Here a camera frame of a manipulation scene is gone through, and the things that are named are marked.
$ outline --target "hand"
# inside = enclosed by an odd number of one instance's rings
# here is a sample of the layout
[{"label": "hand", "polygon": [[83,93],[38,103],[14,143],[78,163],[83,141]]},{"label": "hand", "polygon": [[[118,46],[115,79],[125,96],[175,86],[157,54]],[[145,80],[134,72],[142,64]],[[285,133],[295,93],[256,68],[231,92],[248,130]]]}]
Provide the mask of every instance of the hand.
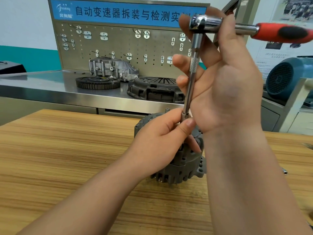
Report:
[{"label": "hand", "polygon": [[[198,66],[191,112],[203,133],[225,125],[260,124],[263,92],[262,74],[250,56],[242,36],[235,33],[234,15],[225,16],[220,10],[209,7],[207,15],[224,17],[218,33],[219,50],[205,37],[201,59],[206,70]],[[179,25],[189,39],[190,17],[182,15]],[[190,58],[174,55],[173,64],[189,75]],[[186,93],[188,78],[176,80]]]},{"label": "hand", "polygon": [[182,109],[177,108],[158,116],[139,130],[123,157],[135,162],[143,178],[166,167],[185,141],[194,152],[201,152],[190,135],[196,123],[193,118],[180,122]]}]

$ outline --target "poster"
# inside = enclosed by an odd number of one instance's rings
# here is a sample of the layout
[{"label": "poster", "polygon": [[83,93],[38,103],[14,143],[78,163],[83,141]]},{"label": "poster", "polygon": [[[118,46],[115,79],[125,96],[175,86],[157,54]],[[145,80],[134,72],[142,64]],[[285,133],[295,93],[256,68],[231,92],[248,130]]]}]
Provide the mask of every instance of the poster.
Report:
[{"label": "poster", "polygon": [[[269,21],[313,29],[313,0],[277,0]],[[258,45],[259,49],[254,60],[263,74],[264,81],[270,71],[284,59],[313,55],[313,42],[305,44],[259,42]]]}]

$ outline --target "blue sign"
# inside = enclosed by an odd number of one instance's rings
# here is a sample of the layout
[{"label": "blue sign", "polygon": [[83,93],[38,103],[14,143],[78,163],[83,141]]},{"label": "blue sign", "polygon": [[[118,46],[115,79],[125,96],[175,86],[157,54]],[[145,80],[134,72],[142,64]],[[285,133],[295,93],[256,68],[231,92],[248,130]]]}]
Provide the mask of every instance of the blue sign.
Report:
[{"label": "blue sign", "polygon": [[51,0],[56,20],[112,24],[179,27],[181,14],[204,14],[206,7],[188,7],[124,2]]}]

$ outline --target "alternator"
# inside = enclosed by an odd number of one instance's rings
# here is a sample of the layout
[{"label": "alternator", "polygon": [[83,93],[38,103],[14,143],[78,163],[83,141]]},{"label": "alternator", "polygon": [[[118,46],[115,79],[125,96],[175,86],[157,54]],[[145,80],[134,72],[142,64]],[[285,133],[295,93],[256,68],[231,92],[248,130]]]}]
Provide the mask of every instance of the alternator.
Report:
[{"label": "alternator", "polygon": [[90,75],[112,77],[121,81],[129,81],[139,76],[139,69],[128,62],[107,57],[89,60],[89,72]]},{"label": "alternator", "polygon": [[[141,119],[135,126],[134,136],[136,136],[139,130],[149,121],[163,114],[164,113],[150,114]],[[206,173],[206,160],[205,157],[202,156],[204,144],[202,134],[198,126],[196,126],[196,128],[192,131],[191,135],[197,141],[201,152],[194,152],[188,144],[184,143],[177,151],[170,164],[157,173],[151,175],[151,178],[156,178],[157,181],[161,181],[163,183],[178,184],[192,178],[194,175],[200,178],[203,177]]]}]

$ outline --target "alternator housing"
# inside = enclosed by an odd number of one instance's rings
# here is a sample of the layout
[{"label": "alternator housing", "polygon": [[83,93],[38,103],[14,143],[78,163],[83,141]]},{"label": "alternator housing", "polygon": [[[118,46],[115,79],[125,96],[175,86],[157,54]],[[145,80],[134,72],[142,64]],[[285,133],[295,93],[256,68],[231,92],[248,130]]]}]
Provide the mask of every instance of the alternator housing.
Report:
[{"label": "alternator housing", "polygon": [[[134,136],[136,137],[139,130],[149,121],[163,114],[164,113],[150,114],[141,119],[135,126]],[[151,175],[151,178],[156,178],[157,181],[161,181],[163,183],[178,184],[192,178],[193,176],[200,178],[203,177],[206,173],[206,160],[205,157],[202,156],[204,144],[202,134],[198,126],[196,126],[196,128],[192,131],[191,135],[197,141],[201,152],[194,152],[188,144],[184,143],[177,151],[170,164]]]}]

